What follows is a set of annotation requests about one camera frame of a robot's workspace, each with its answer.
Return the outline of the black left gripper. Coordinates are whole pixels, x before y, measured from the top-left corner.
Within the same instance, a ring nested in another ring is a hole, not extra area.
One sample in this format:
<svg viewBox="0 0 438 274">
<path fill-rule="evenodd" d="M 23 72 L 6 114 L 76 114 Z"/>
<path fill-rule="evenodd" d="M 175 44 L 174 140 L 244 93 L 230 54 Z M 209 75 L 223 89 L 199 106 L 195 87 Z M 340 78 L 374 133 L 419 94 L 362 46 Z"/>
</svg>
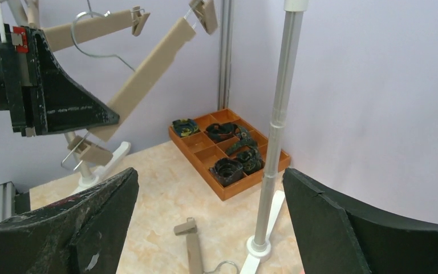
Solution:
<svg viewBox="0 0 438 274">
<path fill-rule="evenodd" d="M 11 42 L 13 27 L 5 25 L 0 41 L 1 74 L 11 128 L 26 136 L 62 134 L 118 124 L 119 114 L 74 81 L 54 57 L 41 29 L 23 27 L 27 52 Z"/>
</svg>

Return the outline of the beige hanger of black underwear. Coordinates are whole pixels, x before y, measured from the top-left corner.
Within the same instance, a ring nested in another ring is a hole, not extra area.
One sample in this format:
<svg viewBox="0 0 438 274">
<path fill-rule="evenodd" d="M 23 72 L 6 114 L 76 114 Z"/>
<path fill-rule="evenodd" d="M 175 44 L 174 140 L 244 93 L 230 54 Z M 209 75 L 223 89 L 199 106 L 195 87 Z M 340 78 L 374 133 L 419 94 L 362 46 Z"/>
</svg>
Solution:
<svg viewBox="0 0 438 274">
<path fill-rule="evenodd" d="M 120 126 L 130 116 L 138 104 L 151 91 L 157 81 L 174 62 L 179 50 L 196 35 L 195 25 L 190 25 L 187 18 L 190 14 L 197 17 L 197 21 L 209 34 L 218 28 L 215 4 L 213 1 L 190 1 L 189 10 L 180 17 L 159 41 L 148 56 L 134 70 L 123 87 L 112 97 L 107 106 L 116 112 L 119 121 L 110 126 L 96 126 L 87 130 L 84 137 L 75 137 L 68 147 L 68 154 L 61 161 L 61 167 L 70 170 L 65 165 L 67 159 L 78 151 L 89 135 L 94 135 L 101 141 L 107 142 L 116 133 Z"/>
</svg>

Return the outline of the beige hanger of striped underwear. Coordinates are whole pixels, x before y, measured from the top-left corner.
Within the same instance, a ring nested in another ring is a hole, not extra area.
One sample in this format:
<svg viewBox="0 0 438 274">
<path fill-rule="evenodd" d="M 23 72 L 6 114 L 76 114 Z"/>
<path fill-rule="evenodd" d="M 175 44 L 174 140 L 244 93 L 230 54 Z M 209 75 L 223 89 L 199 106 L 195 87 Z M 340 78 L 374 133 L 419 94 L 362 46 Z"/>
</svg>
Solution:
<svg viewBox="0 0 438 274">
<path fill-rule="evenodd" d="M 51 51 L 55 52 L 127 28 L 130 28 L 132 35 L 137 37 L 141 34 L 149 16 L 150 12 L 136 6 L 131 10 L 79 19 L 75 24 L 44 28 L 43 31 Z"/>
</svg>

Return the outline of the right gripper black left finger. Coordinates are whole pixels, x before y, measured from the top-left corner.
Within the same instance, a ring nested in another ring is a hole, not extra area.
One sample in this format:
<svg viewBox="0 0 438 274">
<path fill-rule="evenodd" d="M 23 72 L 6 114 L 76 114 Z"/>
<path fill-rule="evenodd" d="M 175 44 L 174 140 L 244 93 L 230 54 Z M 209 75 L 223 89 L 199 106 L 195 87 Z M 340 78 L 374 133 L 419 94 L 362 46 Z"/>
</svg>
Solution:
<svg viewBox="0 0 438 274">
<path fill-rule="evenodd" d="M 116 273 L 139 193 L 134 168 L 0 222 L 0 273 Z"/>
</svg>

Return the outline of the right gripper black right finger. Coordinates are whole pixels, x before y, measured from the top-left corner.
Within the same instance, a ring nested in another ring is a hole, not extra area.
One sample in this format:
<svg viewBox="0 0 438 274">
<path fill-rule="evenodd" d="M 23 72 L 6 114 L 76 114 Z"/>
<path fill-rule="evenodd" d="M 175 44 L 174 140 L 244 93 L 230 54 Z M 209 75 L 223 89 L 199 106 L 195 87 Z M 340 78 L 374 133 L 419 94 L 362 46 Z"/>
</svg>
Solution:
<svg viewBox="0 0 438 274">
<path fill-rule="evenodd" d="M 376 208 L 294 168 L 282 184 L 306 273 L 438 273 L 438 224 Z"/>
</svg>

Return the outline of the beige hanger of navy underwear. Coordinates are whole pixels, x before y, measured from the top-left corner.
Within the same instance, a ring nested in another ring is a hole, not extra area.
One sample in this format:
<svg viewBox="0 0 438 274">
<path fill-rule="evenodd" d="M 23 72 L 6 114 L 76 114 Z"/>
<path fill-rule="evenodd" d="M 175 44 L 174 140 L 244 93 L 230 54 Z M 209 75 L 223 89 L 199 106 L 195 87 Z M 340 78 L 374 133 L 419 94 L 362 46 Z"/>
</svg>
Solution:
<svg viewBox="0 0 438 274">
<path fill-rule="evenodd" d="M 188 217 L 185 223 L 176 225 L 173 233 L 176 236 L 185 235 L 189 273 L 219 273 L 225 264 L 232 265 L 236 269 L 236 273 L 240 272 L 238 265 L 230 260 L 220 262 L 212 271 L 205 270 L 195 218 Z"/>
</svg>

